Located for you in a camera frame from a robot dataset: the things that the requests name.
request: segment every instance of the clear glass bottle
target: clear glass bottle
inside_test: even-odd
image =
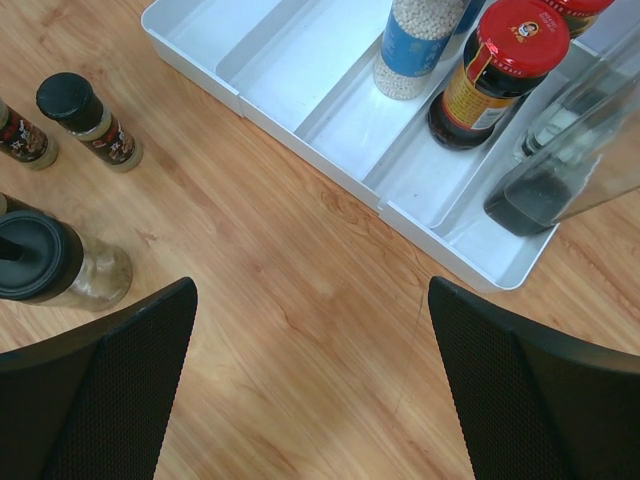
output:
[[[98,311],[115,306],[132,280],[120,247],[37,212],[0,218],[0,298]]]
[[[534,235],[640,187],[640,76],[498,182],[485,212]]]
[[[42,170],[56,161],[58,144],[0,98],[0,152],[31,170]]]
[[[394,0],[373,79],[394,100],[420,95],[470,0]]]
[[[555,100],[542,112],[516,142],[515,166],[543,148],[553,138],[576,123],[581,116],[600,108],[609,97],[617,96],[624,101],[620,90],[640,75],[640,26],[625,35],[617,44],[602,54],[599,62],[588,68],[575,82],[568,84]],[[589,125],[585,128],[584,141],[590,143],[589,135],[596,131]]]

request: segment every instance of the white pepper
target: white pepper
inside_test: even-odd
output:
[[[424,90],[468,0],[394,0],[374,81],[396,100]]]

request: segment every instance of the yellow label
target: yellow label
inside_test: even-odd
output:
[[[479,92],[460,66],[444,92],[443,107],[459,127],[486,130],[495,125],[517,99],[493,98]]]

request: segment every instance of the dark sauce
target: dark sauce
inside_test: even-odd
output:
[[[464,47],[463,62],[465,68],[478,54],[480,43],[477,31],[467,40]],[[487,65],[475,84],[476,90],[493,98],[519,98],[529,94],[546,78],[546,75],[532,78],[518,78]],[[468,150],[482,145],[495,130],[495,125],[484,130],[470,130],[454,123],[445,113],[444,94],[441,93],[432,102],[427,113],[427,122],[434,139],[451,150]]]
[[[571,201],[567,185],[544,170],[518,179],[517,184],[509,186],[507,195],[505,187],[511,179],[512,175],[507,174],[496,185],[484,203],[484,211],[518,237],[551,228],[552,221]]]

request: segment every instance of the blue label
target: blue label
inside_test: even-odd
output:
[[[458,24],[458,28],[456,28],[456,35],[468,32],[471,29],[473,22],[478,18],[478,14],[480,13],[480,10],[482,10],[482,7],[484,7],[485,3],[487,3],[487,0],[471,0],[471,3],[462,16],[462,20],[460,20],[460,23]]]
[[[391,70],[400,75],[422,77],[435,68],[449,37],[438,40],[412,37],[398,25],[392,13],[382,37],[382,58]]]

